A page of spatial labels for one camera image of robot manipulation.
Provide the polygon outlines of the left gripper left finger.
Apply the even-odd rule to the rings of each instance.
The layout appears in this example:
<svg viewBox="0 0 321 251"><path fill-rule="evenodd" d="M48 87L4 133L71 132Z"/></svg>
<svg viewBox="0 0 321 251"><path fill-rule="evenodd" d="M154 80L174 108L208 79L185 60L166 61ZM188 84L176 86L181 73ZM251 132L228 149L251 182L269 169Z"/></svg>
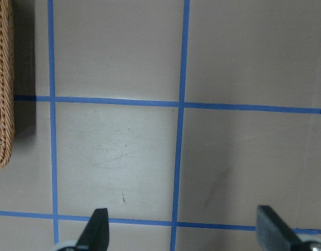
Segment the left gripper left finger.
<svg viewBox="0 0 321 251"><path fill-rule="evenodd" d="M109 219L106 208L94 210L74 250L106 251L109 246Z"/></svg>

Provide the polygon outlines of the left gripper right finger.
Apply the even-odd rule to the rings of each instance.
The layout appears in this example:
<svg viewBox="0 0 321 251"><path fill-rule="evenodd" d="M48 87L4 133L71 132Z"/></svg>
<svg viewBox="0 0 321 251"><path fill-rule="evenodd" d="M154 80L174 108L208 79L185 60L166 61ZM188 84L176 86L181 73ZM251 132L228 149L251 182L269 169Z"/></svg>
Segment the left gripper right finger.
<svg viewBox="0 0 321 251"><path fill-rule="evenodd" d="M301 240L270 206L257 206L256 236L262 250L296 250Z"/></svg>

